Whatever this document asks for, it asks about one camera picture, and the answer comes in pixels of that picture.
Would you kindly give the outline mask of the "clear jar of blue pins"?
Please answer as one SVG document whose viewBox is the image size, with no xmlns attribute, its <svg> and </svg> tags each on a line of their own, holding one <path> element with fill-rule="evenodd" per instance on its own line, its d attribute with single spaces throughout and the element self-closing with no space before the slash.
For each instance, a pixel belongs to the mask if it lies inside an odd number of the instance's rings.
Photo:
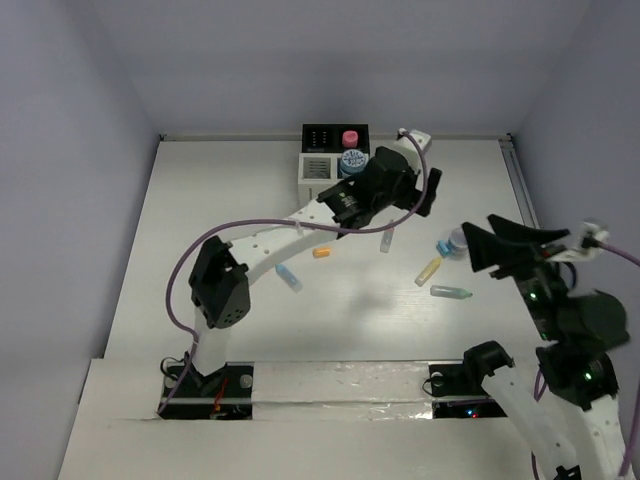
<svg viewBox="0 0 640 480">
<path fill-rule="evenodd" d="M 455 259 L 462 259 L 468 254 L 468 243 L 464 231 L 461 227 L 454 228 L 447 239 L 450 256 Z"/>
</svg>

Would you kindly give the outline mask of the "yellow highlighter marker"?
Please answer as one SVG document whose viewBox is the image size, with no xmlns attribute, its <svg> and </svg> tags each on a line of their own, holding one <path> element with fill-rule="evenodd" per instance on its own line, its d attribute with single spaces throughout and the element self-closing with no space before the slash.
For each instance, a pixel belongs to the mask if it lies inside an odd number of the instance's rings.
<svg viewBox="0 0 640 480">
<path fill-rule="evenodd" d="M 442 258 L 440 256 L 432 259 L 424 267 L 424 269 L 417 275 L 417 277 L 414 280 L 414 283 L 419 287 L 424 286 L 440 268 L 441 263 L 442 263 Z"/>
</svg>

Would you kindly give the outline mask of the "pink-capped tube of crayons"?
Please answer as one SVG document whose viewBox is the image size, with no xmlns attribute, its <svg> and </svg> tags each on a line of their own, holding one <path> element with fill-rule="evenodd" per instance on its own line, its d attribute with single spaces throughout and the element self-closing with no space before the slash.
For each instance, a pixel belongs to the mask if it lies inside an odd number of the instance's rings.
<svg viewBox="0 0 640 480">
<path fill-rule="evenodd" d="M 345 149 L 354 149 L 358 146 L 359 134 L 356 130 L 345 130 L 341 135 L 341 144 Z"/>
</svg>

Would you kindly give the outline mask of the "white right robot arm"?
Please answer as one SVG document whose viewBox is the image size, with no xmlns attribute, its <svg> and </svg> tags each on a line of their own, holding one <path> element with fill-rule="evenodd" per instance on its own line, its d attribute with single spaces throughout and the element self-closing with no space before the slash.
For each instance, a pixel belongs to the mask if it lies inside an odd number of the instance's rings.
<svg viewBox="0 0 640 480">
<path fill-rule="evenodd" d="M 574 296 L 559 264 L 591 261 L 610 250 L 609 231 L 584 222 L 579 242 L 568 248 L 566 229 L 540 230 L 497 215 L 484 230 L 462 224 L 471 267 L 492 278 L 514 280 L 544 346 L 537 348 L 541 377 L 568 428 L 562 433 L 519 381 L 505 349 L 488 341 L 464 353 L 462 384 L 488 394 L 504 411 L 547 479 L 632 479 L 638 435 L 624 438 L 619 425 L 619 384 L 608 355 L 630 340 L 627 315 L 613 295 L 595 290 Z"/>
</svg>

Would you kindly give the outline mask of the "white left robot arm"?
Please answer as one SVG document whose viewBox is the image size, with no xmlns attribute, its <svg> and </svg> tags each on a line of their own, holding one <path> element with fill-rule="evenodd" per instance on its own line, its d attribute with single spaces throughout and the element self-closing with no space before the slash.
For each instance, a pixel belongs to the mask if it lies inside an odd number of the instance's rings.
<svg viewBox="0 0 640 480">
<path fill-rule="evenodd" d="M 189 277 L 199 339 L 186 381 L 209 395 L 221 383 L 228 329 L 251 307 L 250 287 L 265 273 L 313 247 L 364 232 L 389 207 L 429 215 L 441 171 L 428 169 L 430 140 L 415 133 L 379 147 L 365 169 L 321 192 L 306 206 L 251 235 L 206 240 Z"/>
</svg>

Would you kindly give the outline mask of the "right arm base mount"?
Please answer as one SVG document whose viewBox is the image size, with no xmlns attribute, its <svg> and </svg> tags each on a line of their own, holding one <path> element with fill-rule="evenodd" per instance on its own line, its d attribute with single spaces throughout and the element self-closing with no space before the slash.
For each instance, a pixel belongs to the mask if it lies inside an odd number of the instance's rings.
<svg viewBox="0 0 640 480">
<path fill-rule="evenodd" d="M 506 413 L 467 377 L 461 363 L 435 363 L 422 383 L 435 419 L 505 418 Z"/>
</svg>

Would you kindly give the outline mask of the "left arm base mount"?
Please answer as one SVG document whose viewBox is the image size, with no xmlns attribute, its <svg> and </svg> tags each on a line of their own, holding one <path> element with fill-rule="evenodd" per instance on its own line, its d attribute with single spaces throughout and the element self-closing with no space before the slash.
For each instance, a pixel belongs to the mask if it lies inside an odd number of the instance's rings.
<svg viewBox="0 0 640 480">
<path fill-rule="evenodd" d="M 165 357 L 160 363 L 163 388 L 158 416 L 165 420 L 251 420 L 253 416 L 253 363 L 226 364 L 209 376 L 193 366 L 176 392 L 187 357 Z"/>
</svg>

